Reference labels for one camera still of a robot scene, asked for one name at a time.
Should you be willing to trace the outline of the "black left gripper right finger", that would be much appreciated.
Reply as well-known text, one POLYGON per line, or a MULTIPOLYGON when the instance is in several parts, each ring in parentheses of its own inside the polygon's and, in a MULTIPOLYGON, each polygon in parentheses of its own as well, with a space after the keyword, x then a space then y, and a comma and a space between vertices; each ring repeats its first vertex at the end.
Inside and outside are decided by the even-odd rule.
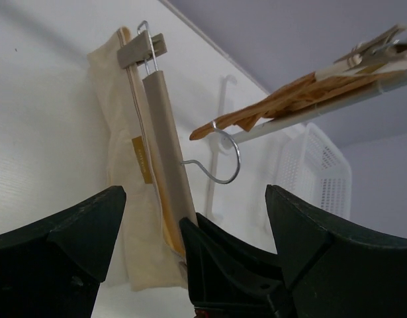
POLYGON ((299 317, 407 317, 407 238, 362 227, 269 185, 267 214, 299 317))

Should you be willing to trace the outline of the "wooden clip hanger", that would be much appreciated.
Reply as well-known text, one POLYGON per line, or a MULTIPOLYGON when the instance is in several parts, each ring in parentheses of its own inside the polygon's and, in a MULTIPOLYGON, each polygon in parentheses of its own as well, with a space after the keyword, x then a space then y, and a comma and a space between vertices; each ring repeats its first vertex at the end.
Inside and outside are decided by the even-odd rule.
POLYGON ((179 221, 183 218, 196 221, 195 206, 187 178, 185 166, 194 164, 213 182, 226 185, 233 182, 241 168, 241 155, 237 142, 232 135, 216 127, 212 122, 213 131, 225 136, 234 147, 236 153, 236 169, 227 180, 221 180, 209 172, 198 160, 184 160, 181 145, 173 118, 171 102, 163 72, 158 68, 157 55, 161 52, 155 45, 164 44, 159 38, 155 41, 147 21, 137 27, 137 36, 117 52, 118 64, 126 69, 130 66, 145 65, 147 76, 142 80, 147 105, 145 114, 150 122, 152 145, 150 158, 156 168, 156 184, 158 186, 161 210, 163 215, 163 233, 170 249, 185 263, 185 248, 179 221))

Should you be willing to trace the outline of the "beige underwear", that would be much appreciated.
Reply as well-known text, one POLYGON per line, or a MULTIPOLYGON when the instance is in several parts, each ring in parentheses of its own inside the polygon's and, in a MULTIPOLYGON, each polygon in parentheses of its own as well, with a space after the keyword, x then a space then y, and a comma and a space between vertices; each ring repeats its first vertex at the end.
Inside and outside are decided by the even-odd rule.
POLYGON ((136 66, 121 68, 118 51, 132 36, 125 26, 87 55, 89 75, 109 128, 107 183, 122 186, 126 203, 109 269, 109 283, 129 283, 134 291, 187 287, 179 241, 163 218, 159 176, 150 157, 147 105, 136 66))

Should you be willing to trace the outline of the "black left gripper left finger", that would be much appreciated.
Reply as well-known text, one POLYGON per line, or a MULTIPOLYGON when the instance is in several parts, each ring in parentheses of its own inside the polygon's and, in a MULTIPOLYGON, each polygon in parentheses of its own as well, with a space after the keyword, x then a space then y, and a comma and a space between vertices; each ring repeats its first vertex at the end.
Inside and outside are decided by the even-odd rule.
POLYGON ((0 235, 0 317, 90 317, 106 280, 126 193, 104 191, 0 235))

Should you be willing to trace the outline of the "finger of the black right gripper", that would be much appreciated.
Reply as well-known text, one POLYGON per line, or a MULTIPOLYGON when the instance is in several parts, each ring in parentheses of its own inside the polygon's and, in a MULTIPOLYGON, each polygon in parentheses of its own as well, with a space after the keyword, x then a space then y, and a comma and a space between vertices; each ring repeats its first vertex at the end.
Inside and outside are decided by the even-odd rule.
POLYGON ((295 317, 279 257, 221 229, 201 214, 179 222, 189 299, 196 317, 295 317))

